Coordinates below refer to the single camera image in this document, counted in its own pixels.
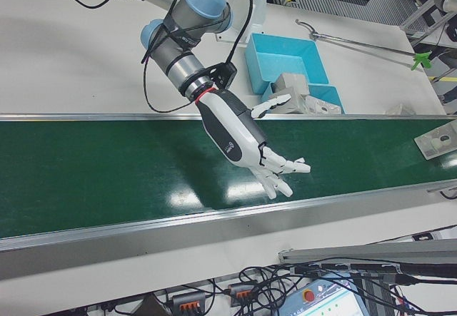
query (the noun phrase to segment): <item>logo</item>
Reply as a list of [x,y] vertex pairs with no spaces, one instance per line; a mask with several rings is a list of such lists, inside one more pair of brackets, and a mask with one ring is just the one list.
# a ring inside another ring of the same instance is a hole
[[235,148],[235,145],[230,141],[228,145],[225,147],[225,152],[229,153],[233,148]]

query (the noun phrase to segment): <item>green grabber tip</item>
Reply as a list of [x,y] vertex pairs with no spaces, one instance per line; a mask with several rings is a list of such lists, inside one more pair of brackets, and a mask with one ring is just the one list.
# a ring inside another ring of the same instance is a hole
[[431,55],[431,51],[425,53],[416,53],[414,55],[414,65],[411,67],[411,70],[417,68],[417,65],[420,63],[423,65],[424,68],[431,68],[431,62],[428,57]]

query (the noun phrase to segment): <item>robotic arm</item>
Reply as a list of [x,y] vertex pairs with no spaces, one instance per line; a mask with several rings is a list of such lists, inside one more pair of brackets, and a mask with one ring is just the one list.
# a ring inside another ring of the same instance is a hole
[[308,173],[310,166],[300,158],[294,162],[274,153],[254,118],[285,104],[290,96],[280,96],[253,109],[247,108],[226,90],[236,69],[232,63],[205,68],[192,54],[206,32],[219,33],[231,25],[231,10],[226,0],[149,0],[164,8],[174,6],[164,20],[153,20],[141,32],[148,55],[182,96],[194,101],[204,128],[219,150],[234,165],[249,168],[270,199],[279,190],[286,196],[292,190],[282,173]]

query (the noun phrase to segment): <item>red ring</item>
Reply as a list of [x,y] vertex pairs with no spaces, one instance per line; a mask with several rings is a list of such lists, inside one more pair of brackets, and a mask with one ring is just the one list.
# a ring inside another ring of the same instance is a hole
[[201,94],[199,95],[199,97],[197,97],[197,98],[195,99],[195,104],[197,104],[197,102],[200,101],[200,98],[201,98],[205,93],[208,93],[208,92],[213,91],[213,90],[217,90],[217,89],[214,88],[214,87],[207,88],[203,93],[201,93]]

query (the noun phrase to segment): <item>terminal block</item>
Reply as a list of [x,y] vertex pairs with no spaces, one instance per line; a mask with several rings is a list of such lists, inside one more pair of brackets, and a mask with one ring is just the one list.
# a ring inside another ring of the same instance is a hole
[[205,294],[203,292],[189,292],[174,295],[171,298],[173,305],[171,312],[174,316],[200,315],[205,313]]
[[257,280],[253,280],[253,284],[238,282],[236,284],[229,285],[230,307],[239,307],[242,301],[249,298],[255,283],[257,283]]

